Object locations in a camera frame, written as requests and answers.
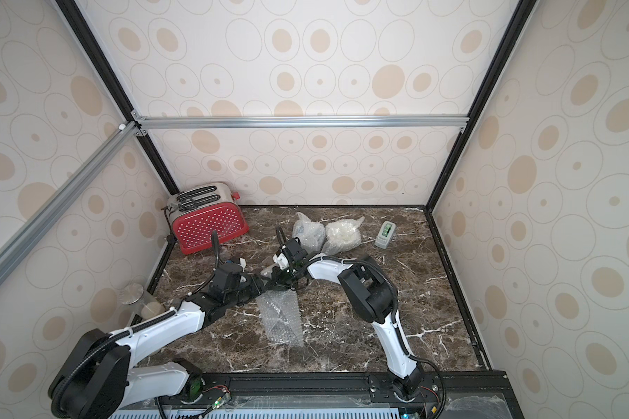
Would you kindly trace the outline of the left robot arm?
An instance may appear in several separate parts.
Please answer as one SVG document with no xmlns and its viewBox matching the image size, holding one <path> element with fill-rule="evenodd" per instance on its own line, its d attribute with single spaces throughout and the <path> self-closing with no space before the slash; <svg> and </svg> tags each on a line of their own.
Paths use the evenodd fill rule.
<svg viewBox="0 0 629 419">
<path fill-rule="evenodd" d="M 221 319 L 228 308 L 265 293 L 271 279 L 247 273 L 232 262 L 177 307 L 112 333 L 93 329 L 77 342 L 48 389 L 57 418 L 108 418 L 118 409 L 146 399 L 176 396 L 195 403 L 204 393 L 201 370 L 184 359 L 140 367 L 149 355 Z"/>
</svg>

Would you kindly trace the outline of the bubble wrap sheet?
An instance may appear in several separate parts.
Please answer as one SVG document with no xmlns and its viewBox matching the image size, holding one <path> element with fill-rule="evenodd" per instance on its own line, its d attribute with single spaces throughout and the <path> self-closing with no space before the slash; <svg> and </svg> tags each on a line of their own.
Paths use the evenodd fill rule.
<svg viewBox="0 0 629 419">
<path fill-rule="evenodd" d="M 296 213 L 292 237 L 300 240 L 302 248 L 307 253 L 321 251 L 326 237 L 325 226 L 321 223 L 312 221 L 308 216 L 301 212 Z"/>
<path fill-rule="evenodd" d="M 351 251 L 362 244 L 360 227 L 364 216 L 358 219 L 342 219 L 325 226 L 325 241 L 321 251 L 330 256 Z"/>
<path fill-rule="evenodd" d="M 274 343 L 303 347 L 298 280 L 291 279 L 276 264 L 263 269 L 260 275 L 269 279 L 265 293 L 256 300 L 267 338 Z"/>
</svg>

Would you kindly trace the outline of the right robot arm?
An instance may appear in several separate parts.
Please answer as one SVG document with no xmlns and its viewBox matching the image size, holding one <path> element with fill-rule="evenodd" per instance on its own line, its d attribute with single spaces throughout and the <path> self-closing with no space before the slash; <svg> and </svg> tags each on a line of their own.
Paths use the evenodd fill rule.
<svg viewBox="0 0 629 419">
<path fill-rule="evenodd" d="M 294 289 L 303 278 L 338 284 L 356 315 L 372 325 L 393 375 L 396 395 L 409 401 L 428 390 L 440 402 L 445 401 L 447 387 L 440 369 L 412 352 L 399 318 L 398 290 L 373 258 L 309 254 L 295 238 L 281 245 L 273 264 L 260 275 L 274 289 Z"/>
</svg>

